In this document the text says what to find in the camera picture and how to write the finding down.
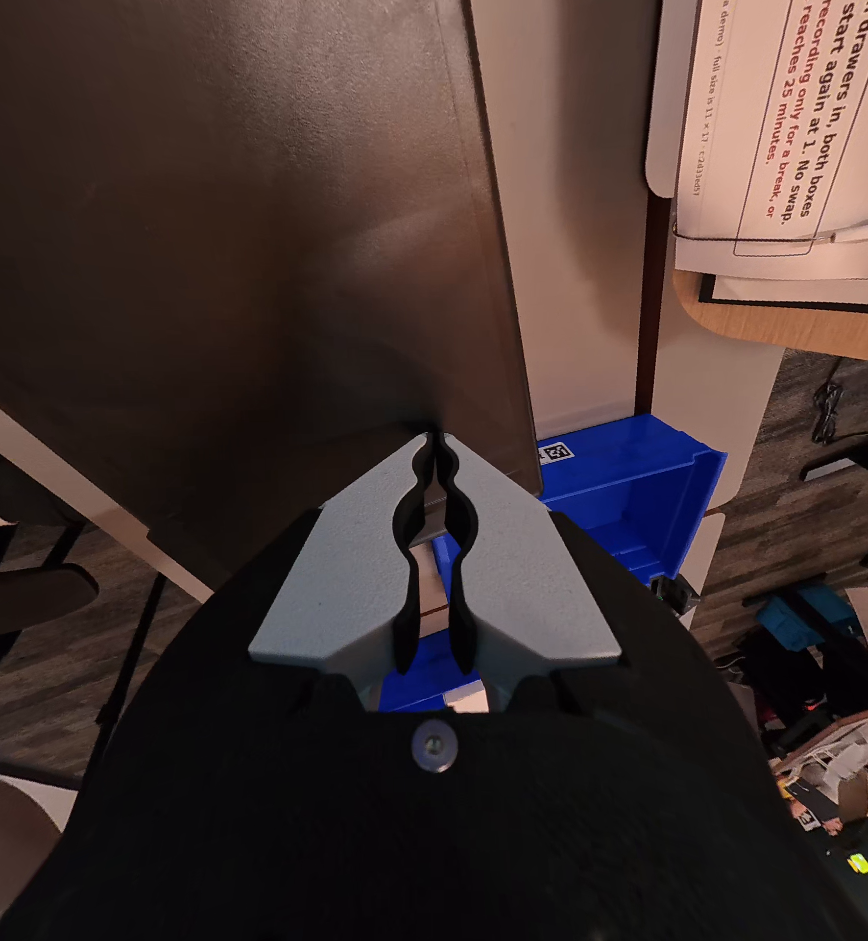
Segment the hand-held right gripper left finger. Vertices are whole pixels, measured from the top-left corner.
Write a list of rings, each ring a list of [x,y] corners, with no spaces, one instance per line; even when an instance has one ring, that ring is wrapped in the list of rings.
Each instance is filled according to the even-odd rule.
[[[378,707],[383,680],[417,653],[410,544],[425,525],[434,444],[415,436],[322,505],[250,643],[252,660],[346,676],[364,706]]]

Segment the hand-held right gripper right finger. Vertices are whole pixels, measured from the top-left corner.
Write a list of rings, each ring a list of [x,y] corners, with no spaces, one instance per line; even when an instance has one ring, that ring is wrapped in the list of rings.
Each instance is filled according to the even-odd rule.
[[[546,506],[457,437],[438,435],[451,563],[449,636],[503,712],[523,679],[616,665],[621,647]]]

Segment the small blue storage bin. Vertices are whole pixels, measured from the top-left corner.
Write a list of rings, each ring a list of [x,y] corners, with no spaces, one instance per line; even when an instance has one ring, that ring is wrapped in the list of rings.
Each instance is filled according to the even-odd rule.
[[[726,454],[650,415],[553,436],[575,457],[541,466],[540,500],[565,514],[645,585],[674,579]]]

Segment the black drawer cabinet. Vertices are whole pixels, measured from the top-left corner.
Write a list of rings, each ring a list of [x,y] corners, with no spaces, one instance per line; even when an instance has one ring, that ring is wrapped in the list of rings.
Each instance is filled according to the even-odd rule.
[[[210,589],[424,431],[537,494],[469,2],[0,2],[0,409]]]

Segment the small black device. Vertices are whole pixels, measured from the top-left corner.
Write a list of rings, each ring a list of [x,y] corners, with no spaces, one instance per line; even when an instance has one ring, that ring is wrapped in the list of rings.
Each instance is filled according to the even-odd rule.
[[[651,581],[651,592],[657,599],[664,602],[678,618],[683,618],[701,600],[701,595],[681,573],[677,574],[674,579],[664,575],[653,579]]]

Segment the beige partition panel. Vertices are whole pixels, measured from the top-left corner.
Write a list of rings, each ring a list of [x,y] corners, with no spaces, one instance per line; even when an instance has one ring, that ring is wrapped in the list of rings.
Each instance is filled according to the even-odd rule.
[[[695,638],[716,655],[723,617],[710,602],[710,570],[724,524],[734,520],[738,495],[757,440],[784,348],[718,335],[697,323],[665,277],[651,411],[655,417],[726,454],[708,510],[681,573],[701,601],[682,618]]]

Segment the wooden table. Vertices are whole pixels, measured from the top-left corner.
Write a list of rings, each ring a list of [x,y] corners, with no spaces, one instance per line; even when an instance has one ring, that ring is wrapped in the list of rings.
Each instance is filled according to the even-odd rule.
[[[688,315],[731,339],[868,361],[868,313],[775,308],[699,300],[702,276],[675,270],[673,285]]]

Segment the white instruction sheet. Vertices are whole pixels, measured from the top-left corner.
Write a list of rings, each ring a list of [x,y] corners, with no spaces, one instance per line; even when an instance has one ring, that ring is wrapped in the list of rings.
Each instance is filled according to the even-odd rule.
[[[868,1],[701,3],[675,267],[868,279]]]

